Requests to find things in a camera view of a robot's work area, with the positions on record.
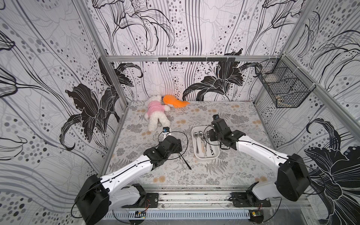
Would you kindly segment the iridescent gold spoon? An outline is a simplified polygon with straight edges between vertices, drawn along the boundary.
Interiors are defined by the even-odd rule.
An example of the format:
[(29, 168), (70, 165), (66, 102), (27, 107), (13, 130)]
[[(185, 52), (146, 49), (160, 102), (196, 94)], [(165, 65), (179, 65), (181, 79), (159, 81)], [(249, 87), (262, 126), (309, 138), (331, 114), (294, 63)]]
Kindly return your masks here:
[(203, 141), (204, 141), (204, 156), (207, 158), (207, 134), (205, 133), (203, 135)]

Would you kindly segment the wooden handled silver spoon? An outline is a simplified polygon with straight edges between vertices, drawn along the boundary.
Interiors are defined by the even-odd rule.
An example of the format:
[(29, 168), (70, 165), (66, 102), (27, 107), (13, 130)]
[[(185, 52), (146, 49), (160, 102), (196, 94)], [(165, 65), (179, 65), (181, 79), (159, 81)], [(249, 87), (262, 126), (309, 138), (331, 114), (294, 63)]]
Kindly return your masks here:
[(198, 132), (198, 135), (199, 135), (199, 137), (200, 137), (202, 153), (203, 153), (203, 155), (205, 155), (204, 143), (203, 143), (203, 132), (202, 132), (202, 131), (199, 131), (199, 132)]

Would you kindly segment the white rectangular storage box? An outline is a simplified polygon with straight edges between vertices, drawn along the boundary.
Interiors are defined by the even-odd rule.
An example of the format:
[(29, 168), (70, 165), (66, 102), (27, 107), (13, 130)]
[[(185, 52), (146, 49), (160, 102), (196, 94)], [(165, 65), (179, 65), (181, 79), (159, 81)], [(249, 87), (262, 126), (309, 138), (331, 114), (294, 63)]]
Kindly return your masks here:
[[(202, 160), (202, 161), (214, 160), (214, 159), (218, 158), (219, 155), (220, 155), (220, 142), (218, 142), (218, 141), (210, 141), (210, 134), (209, 134), (210, 129), (211, 129), (210, 126), (198, 126), (198, 127), (194, 127), (192, 129), (192, 141), (194, 140), (193, 139), (193, 134), (194, 134), (195, 131), (197, 131), (197, 132), (202, 131), (203, 135), (205, 133), (207, 134), (207, 156), (208, 157), (205, 158), (205, 156), (202, 153), (200, 137), (198, 137), (198, 148), (199, 148), (199, 151), (200, 151), (198, 156), (195, 155), (195, 149), (194, 149), (195, 157), (198, 158), (199, 160)], [(215, 156), (213, 156), (213, 157), (211, 156), (211, 153), (210, 153), (210, 150), (209, 150), (209, 144), (212, 144), (213, 148), (214, 148)]]

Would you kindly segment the long silver spoon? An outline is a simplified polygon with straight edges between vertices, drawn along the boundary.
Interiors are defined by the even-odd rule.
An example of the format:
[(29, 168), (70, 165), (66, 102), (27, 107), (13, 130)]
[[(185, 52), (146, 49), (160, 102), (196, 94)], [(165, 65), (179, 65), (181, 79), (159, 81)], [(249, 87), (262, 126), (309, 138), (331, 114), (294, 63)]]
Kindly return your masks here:
[(197, 131), (195, 131), (194, 132), (194, 134), (193, 134), (193, 141), (194, 141), (194, 145), (195, 145), (195, 147), (194, 147), (194, 149), (195, 149), (195, 155), (196, 156), (198, 156), (199, 155), (199, 153), (200, 153), (200, 151), (199, 151), (199, 148), (198, 148), (198, 132)]

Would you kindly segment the black spoon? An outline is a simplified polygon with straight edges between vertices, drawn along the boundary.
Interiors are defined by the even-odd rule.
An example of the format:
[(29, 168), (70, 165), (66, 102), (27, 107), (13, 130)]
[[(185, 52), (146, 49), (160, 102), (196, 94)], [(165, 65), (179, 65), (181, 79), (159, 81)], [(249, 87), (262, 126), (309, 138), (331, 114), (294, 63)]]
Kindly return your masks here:
[(180, 157), (184, 160), (185, 164), (187, 165), (189, 170), (192, 170), (191, 166), (189, 165), (189, 163), (185, 160), (185, 158), (182, 156), (182, 154), (180, 154)]

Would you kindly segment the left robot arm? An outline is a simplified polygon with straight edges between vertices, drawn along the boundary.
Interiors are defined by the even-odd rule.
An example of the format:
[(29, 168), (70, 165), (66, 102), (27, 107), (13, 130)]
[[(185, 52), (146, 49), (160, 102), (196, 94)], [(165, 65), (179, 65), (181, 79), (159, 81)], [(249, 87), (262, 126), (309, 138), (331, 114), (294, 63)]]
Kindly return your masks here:
[(130, 183), (162, 166), (172, 154), (181, 151), (181, 140), (167, 136), (156, 147), (147, 149), (134, 162), (116, 172), (101, 177), (94, 174), (87, 178), (74, 200), (85, 224), (98, 223), (109, 211), (116, 208), (143, 206), (147, 193), (141, 185)]

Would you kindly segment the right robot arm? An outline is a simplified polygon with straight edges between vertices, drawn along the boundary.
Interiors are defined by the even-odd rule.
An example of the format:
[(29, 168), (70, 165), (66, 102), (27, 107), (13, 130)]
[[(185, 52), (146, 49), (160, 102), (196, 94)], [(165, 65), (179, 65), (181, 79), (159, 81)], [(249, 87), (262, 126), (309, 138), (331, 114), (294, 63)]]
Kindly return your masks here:
[(287, 155), (272, 150), (244, 132), (231, 130), (219, 115), (213, 116), (210, 140), (243, 152), (266, 165), (276, 174), (275, 181), (255, 182), (246, 190), (248, 204), (255, 206), (267, 198), (283, 197), (296, 202), (311, 184), (307, 167), (297, 154)]

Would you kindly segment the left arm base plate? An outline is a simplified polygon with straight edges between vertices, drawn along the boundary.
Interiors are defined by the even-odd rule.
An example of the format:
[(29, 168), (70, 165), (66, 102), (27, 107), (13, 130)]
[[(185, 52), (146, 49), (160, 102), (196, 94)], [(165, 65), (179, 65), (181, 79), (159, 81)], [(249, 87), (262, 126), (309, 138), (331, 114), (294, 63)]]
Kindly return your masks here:
[(147, 193), (146, 196), (141, 196), (140, 199), (133, 205), (125, 205), (122, 208), (139, 208), (152, 209), (158, 207), (159, 193)]

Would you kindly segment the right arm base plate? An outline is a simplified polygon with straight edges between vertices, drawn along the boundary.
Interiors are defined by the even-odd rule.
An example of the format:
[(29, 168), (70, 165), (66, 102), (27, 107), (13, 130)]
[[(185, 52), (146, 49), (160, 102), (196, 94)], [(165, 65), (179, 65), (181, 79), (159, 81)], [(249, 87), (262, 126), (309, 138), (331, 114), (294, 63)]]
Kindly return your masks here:
[(257, 207), (260, 209), (263, 207), (271, 207), (270, 200), (260, 200), (252, 192), (254, 186), (258, 183), (258, 181), (253, 183), (245, 192), (232, 192), (228, 200), (231, 201), (236, 208)]

